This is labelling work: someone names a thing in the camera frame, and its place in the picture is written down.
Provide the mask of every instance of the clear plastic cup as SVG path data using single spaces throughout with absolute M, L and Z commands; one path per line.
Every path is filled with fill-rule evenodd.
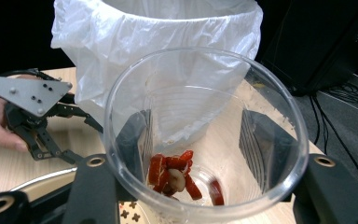
M 308 136 L 288 90 L 268 69 L 219 49 L 165 49 L 126 69 L 109 93 L 103 140 L 117 180 L 161 223 L 229 222 L 288 196 L 308 162 Z M 173 198 L 148 183 L 150 159 L 194 152 L 202 194 Z M 211 181 L 224 205 L 213 205 Z

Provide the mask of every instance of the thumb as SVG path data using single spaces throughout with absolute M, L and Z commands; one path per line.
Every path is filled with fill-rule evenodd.
M 28 146 L 18 135 L 9 132 L 0 126 L 0 146 L 18 151 L 28 151 Z

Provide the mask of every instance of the bolt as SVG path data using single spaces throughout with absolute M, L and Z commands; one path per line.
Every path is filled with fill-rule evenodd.
M 12 87 L 12 88 L 10 88 L 10 90 L 9 90 L 9 92 L 11 93 L 11 94 L 14 94 L 14 93 L 16 93 L 16 88 L 14 88 L 14 87 Z

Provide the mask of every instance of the white plastic bag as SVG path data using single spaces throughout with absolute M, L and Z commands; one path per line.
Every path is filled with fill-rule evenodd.
M 178 47 L 253 59 L 263 16 L 254 0 L 56 0 L 54 6 L 51 46 L 75 64 L 76 103 L 100 124 L 109 91 L 131 63 Z

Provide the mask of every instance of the wooden table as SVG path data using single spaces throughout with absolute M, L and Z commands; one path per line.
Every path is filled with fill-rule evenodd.
M 60 77 L 64 81 L 73 83 L 74 87 L 71 92 L 76 91 L 75 68 L 48 70 L 45 72 L 53 77 Z M 83 119 L 51 118 L 48 121 L 48 132 L 61 149 L 72 149 L 83 157 L 104 153 L 100 135 L 89 125 L 84 124 Z M 311 142 L 310 152 L 321 153 Z M 73 166 L 60 159 L 34 161 L 29 153 L 0 148 L 0 192 L 11 190 L 40 176 L 71 167 Z M 292 208 L 293 202 L 278 203 L 267 211 L 254 217 L 249 217 L 241 223 L 296 223 Z

